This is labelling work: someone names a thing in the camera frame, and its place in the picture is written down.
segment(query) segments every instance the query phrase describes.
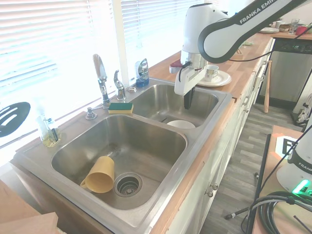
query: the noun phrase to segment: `white cup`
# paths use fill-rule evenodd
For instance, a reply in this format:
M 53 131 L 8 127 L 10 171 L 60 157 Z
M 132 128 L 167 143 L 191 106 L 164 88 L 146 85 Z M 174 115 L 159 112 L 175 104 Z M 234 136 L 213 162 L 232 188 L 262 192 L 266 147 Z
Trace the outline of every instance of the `white cup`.
M 217 65 L 209 64 L 207 65 L 205 80 L 212 82 L 213 79 L 219 75 L 219 67 Z
M 285 24 L 285 21 L 279 20 L 275 22 L 275 28 L 279 29 L 279 26 L 281 26 L 282 24 Z

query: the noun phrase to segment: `vinyl plank floor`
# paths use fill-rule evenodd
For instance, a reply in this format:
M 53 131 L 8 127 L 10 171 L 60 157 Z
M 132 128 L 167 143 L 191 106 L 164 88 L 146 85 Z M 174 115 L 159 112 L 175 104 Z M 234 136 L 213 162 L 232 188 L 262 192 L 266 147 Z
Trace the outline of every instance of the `vinyl plank floor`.
M 263 105 L 252 107 L 200 234 L 242 234 L 240 223 L 245 214 L 231 220 L 224 216 L 253 201 L 257 185 L 254 173 L 260 171 L 266 136 L 273 125 L 301 131 L 293 125 L 288 110 L 270 107 L 265 114 Z

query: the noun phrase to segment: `white bowl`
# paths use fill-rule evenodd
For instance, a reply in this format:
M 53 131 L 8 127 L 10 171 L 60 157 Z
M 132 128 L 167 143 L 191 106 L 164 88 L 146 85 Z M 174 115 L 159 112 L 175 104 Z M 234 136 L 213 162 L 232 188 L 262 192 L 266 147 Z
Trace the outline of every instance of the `white bowl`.
M 184 120 L 175 120 L 175 121 L 171 121 L 167 124 L 174 126 L 174 127 L 177 127 L 177 128 L 182 128 L 182 129 L 195 128 L 195 125 L 193 125 L 192 123 L 190 123 L 188 121 L 184 121 Z

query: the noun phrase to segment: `franka emika robot arm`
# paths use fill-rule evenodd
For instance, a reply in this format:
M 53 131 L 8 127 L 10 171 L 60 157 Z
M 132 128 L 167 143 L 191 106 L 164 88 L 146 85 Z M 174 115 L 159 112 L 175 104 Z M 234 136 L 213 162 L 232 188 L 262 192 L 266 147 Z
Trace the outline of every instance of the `franka emika robot arm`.
M 255 0 L 231 18 L 211 3 L 191 6 L 184 24 L 183 66 L 175 80 L 175 93 L 184 96 L 185 108 L 191 106 L 194 87 L 204 78 L 207 61 L 228 61 L 249 37 L 308 2 L 312 0 Z M 288 163 L 276 173 L 288 192 L 309 196 L 312 196 L 311 125 L 312 118 L 308 132 L 293 150 Z
M 231 18 L 211 3 L 191 6 L 184 23 L 181 51 L 181 63 L 184 67 L 176 76 L 175 93 L 190 95 L 205 76 L 207 61 L 226 62 L 249 37 L 310 1 L 312 0 L 255 0 Z

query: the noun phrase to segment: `plastic bottle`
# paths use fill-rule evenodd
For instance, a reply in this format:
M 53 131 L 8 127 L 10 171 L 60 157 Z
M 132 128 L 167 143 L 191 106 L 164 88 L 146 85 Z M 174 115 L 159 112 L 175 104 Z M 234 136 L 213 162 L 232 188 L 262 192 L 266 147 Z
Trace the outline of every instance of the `plastic bottle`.
M 143 87 L 145 85 L 148 85 L 150 78 L 147 59 L 145 58 L 141 61 L 137 61 L 135 65 L 135 70 L 136 70 L 136 86 Z
M 37 103 L 37 118 L 36 122 L 38 124 L 38 130 L 40 139 L 46 147 L 53 147 L 58 144 L 61 140 L 61 132 L 50 117 L 46 117 L 43 106 Z

